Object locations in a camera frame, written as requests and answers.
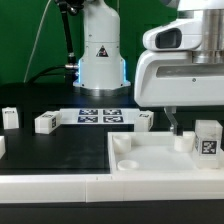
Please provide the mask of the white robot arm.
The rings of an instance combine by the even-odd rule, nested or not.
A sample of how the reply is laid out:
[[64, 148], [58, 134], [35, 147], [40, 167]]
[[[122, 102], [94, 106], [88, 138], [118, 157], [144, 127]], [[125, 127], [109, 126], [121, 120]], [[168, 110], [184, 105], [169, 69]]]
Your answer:
[[[178, 18], [143, 35], [145, 51], [136, 68], [134, 100], [163, 107], [171, 130], [178, 106], [224, 105], [224, 0], [160, 0]], [[84, 55], [74, 85], [95, 96], [130, 85], [119, 52], [119, 16], [104, 0], [84, 10]]]

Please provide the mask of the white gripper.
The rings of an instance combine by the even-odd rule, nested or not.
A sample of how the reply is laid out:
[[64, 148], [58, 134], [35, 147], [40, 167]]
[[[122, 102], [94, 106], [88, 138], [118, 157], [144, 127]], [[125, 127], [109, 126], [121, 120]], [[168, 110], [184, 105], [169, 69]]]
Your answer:
[[143, 35], [145, 51], [135, 73], [141, 107], [165, 107], [170, 131], [183, 135], [175, 107], [224, 105], [224, 46], [219, 30], [203, 20], [177, 19]]

